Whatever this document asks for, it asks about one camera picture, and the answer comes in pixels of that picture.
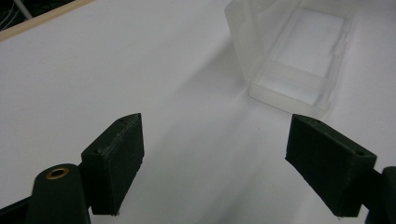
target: plastic packaging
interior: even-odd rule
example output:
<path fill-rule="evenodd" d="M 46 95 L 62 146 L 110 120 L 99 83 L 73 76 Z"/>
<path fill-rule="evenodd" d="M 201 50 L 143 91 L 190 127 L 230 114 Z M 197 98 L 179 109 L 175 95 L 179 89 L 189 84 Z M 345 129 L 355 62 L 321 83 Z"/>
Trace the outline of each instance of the plastic packaging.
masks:
<path fill-rule="evenodd" d="M 357 3 L 233 0 L 225 14 L 250 96 L 291 113 L 323 116 Z"/>

